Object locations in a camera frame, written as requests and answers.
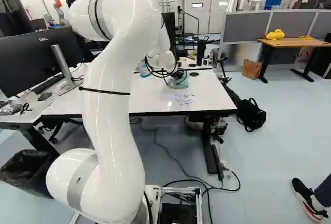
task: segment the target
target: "blue bin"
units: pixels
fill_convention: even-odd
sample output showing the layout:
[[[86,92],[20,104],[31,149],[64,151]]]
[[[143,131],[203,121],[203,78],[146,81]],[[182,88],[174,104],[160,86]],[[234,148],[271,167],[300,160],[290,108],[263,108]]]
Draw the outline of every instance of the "blue bin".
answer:
[[[273,0],[273,5],[280,5],[282,0]]]
[[[282,0],[266,0],[265,1],[265,10],[271,10],[273,6],[278,6],[281,4]]]

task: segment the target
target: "shoe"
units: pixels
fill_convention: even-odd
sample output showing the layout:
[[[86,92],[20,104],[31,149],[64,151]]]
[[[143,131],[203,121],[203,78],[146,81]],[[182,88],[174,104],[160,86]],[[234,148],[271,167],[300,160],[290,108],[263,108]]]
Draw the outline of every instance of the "shoe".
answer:
[[[311,188],[307,188],[300,179],[294,178],[291,182],[291,188],[296,198],[302,204],[306,214],[315,222],[321,223],[324,218],[328,218],[326,210],[316,211],[311,202],[311,196],[314,194]]]

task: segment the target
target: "window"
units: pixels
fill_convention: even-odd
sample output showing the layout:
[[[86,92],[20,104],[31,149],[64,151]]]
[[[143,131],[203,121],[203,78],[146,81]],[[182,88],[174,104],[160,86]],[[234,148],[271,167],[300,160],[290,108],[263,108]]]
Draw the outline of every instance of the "window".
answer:
[[[192,8],[201,8],[203,3],[192,3]]]

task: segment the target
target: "trash can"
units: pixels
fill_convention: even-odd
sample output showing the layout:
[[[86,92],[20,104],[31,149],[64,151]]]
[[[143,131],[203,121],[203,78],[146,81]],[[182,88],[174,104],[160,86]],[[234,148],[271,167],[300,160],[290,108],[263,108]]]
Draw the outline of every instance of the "trash can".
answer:
[[[21,150],[0,168],[0,181],[32,195],[53,199],[47,190],[46,173],[54,160],[48,152]]]

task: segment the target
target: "yellow object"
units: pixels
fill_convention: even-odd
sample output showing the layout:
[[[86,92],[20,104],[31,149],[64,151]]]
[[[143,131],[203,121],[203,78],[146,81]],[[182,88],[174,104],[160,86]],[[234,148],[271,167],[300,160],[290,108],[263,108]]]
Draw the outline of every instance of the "yellow object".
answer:
[[[270,32],[265,36],[266,39],[272,40],[282,39],[284,37],[285,33],[281,29],[276,29],[274,32]]]
[[[315,39],[315,38],[313,38],[311,36],[300,36],[299,38],[300,39]]]

